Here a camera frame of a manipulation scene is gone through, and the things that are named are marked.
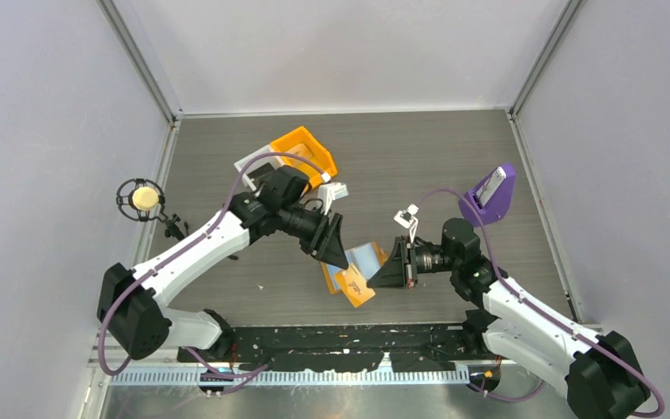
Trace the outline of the orange card holder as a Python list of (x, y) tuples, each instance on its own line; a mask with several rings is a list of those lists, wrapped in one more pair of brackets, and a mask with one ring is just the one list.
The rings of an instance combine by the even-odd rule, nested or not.
[[(349, 265), (354, 265), (362, 276), (368, 281), (386, 262), (388, 255), (383, 248), (380, 248), (375, 242), (362, 244), (345, 251)], [(341, 271), (337, 266), (320, 263), (321, 270), (325, 278), (328, 292), (330, 294), (341, 293), (340, 285), (335, 279), (335, 275)]]

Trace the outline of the gold credit card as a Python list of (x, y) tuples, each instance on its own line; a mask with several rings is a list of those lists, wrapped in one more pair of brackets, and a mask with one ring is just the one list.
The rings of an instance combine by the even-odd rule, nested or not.
[(340, 291), (354, 308), (361, 307), (376, 295), (376, 292), (367, 286), (365, 277), (355, 264), (350, 264), (347, 269), (338, 271), (334, 279)]

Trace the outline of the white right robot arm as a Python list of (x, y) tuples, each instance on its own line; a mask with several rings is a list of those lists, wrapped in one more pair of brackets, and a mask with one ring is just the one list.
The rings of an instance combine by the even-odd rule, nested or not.
[(447, 220), (438, 244), (396, 237), (370, 288), (412, 288), (423, 273), (449, 273), (472, 303), (459, 338), (468, 354), (514, 361), (552, 386), (578, 418), (627, 418), (651, 396), (630, 342), (578, 324), (531, 296), (484, 256), (474, 226)]

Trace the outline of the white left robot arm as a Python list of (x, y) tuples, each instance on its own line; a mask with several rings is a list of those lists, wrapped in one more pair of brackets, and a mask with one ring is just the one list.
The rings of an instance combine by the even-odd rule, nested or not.
[(167, 251), (133, 268), (122, 264), (108, 268), (97, 309), (99, 341), (112, 336), (132, 360), (144, 359), (165, 345), (192, 347), (212, 361), (225, 360), (233, 340), (219, 314), (169, 305), (213, 266), (276, 232), (296, 238), (301, 251), (317, 261), (347, 268), (343, 217), (306, 208), (300, 199), (308, 183), (304, 172), (278, 168), (257, 192), (231, 192), (206, 224)]

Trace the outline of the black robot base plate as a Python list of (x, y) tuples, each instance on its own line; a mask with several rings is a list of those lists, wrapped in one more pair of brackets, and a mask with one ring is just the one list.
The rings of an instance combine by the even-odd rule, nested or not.
[(457, 361), (498, 356), (470, 344), (462, 325), (237, 326), (226, 353), (201, 351), (208, 363), (235, 364), (244, 371), (266, 365), (273, 372), (371, 372), (390, 361), (396, 372), (441, 372)]

